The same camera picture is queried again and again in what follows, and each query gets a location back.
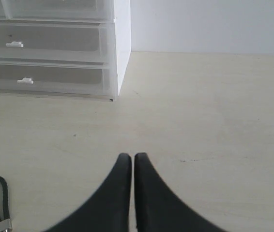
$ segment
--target silver metal fitting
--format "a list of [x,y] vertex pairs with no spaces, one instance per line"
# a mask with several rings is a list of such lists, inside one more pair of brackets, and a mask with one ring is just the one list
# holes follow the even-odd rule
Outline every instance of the silver metal fitting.
[[10,219],[6,219],[0,222],[0,232],[11,232],[12,222]]

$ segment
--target drawer organizer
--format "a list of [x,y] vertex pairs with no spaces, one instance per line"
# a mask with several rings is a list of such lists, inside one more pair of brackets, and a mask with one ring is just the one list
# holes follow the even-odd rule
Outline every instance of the drawer organizer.
[[130,52],[129,0],[0,0],[0,90],[114,99]]

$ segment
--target plastic drawer unit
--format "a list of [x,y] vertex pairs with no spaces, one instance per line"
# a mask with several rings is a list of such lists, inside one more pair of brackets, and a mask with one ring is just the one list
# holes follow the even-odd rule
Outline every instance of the plastic drawer unit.
[[115,99],[130,32],[129,0],[0,0],[0,91]]

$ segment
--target keychain strap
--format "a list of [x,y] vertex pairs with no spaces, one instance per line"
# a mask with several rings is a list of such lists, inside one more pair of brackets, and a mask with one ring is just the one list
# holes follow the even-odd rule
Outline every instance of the keychain strap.
[[8,185],[6,180],[0,176],[0,184],[2,186],[2,208],[3,208],[3,219],[0,218],[0,232],[11,232],[12,225],[9,213],[8,204]]

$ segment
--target drawer handle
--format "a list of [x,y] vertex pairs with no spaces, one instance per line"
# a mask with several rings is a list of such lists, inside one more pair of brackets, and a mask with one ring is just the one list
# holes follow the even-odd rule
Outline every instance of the drawer handle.
[[24,77],[22,80],[18,80],[17,81],[19,84],[34,84],[34,81],[32,80],[32,78],[26,78]]
[[24,47],[23,42],[13,41],[11,43],[6,43],[6,47]]

